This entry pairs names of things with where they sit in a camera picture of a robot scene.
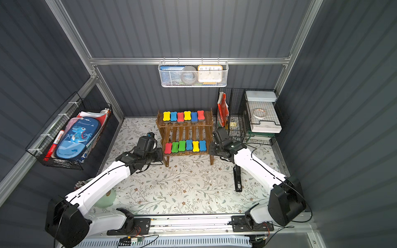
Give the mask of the blue eraser top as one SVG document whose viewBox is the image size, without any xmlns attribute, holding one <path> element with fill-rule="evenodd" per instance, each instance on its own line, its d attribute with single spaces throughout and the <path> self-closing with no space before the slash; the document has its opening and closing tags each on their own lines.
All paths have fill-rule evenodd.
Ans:
<svg viewBox="0 0 397 248">
<path fill-rule="evenodd" d="M 198 114 L 197 114 L 197 112 L 192 112 L 191 113 L 191 122 L 192 123 L 197 123 L 198 122 Z"/>
<path fill-rule="evenodd" d="M 178 115 L 177 112 L 171 112 L 170 113 L 170 122 L 172 122 L 172 123 L 177 122 L 177 115 Z"/>
</svg>

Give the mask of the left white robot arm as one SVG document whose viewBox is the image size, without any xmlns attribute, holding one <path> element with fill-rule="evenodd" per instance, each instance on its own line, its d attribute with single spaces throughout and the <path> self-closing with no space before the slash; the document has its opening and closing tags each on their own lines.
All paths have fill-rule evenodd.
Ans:
<svg viewBox="0 0 397 248">
<path fill-rule="evenodd" d="M 154 162 L 162 161 L 162 148 L 155 134 L 139 138 L 137 145 L 119 155 L 102 173 L 65 197 L 50 200 L 45 231 L 53 237 L 53 245 L 73 248 L 86 237 L 106 232 L 129 235 L 134 231 L 134 214 L 125 208 L 116 213 L 89 215 L 90 209 L 117 184 L 134 173 L 144 171 Z"/>
</svg>

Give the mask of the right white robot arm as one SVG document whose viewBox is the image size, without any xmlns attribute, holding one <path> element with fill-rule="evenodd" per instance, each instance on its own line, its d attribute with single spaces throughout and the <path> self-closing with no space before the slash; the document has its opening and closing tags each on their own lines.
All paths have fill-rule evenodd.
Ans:
<svg viewBox="0 0 397 248">
<path fill-rule="evenodd" d="M 248 145 L 232 139 L 224 128 L 213 132 L 209 153 L 244 169 L 269 193 L 268 203 L 256 204 L 245 212 L 250 228 L 265 222 L 286 227 L 308 207 L 296 177 L 287 177 L 268 166 Z"/>
</svg>

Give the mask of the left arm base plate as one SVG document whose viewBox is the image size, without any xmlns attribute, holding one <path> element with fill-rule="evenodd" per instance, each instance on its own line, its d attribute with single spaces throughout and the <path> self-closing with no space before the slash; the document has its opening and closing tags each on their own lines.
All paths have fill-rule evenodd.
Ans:
<svg viewBox="0 0 397 248">
<path fill-rule="evenodd" d="M 117 230 L 109 230 L 107 231 L 108 236 L 118 236 L 118 235 L 125 235 L 125 236 L 136 236 L 136 235 L 147 235 L 149 233 L 150 225 L 151 225 L 150 218 L 134 218 L 134 219 L 127 219 L 126 223 Z"/>
</svg>

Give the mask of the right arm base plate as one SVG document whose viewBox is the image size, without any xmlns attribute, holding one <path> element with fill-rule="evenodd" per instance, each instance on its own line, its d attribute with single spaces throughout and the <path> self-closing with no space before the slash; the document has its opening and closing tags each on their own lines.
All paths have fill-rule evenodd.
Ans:
<svg viewBox="0 0 397 248">
<path fill-rule="evenodd" d="M 231 220 L 228 222 L 228 225 L 232 226 L 233 232 L 242 233 L 242 232 L 258 232 L 264 231 L 269 233 L 270 231 L 274 231 L 274 225 L 271 222 L 263 222 L 256 223 L 252 218 L 247 216 L 232 216 Z"/>
</svg>

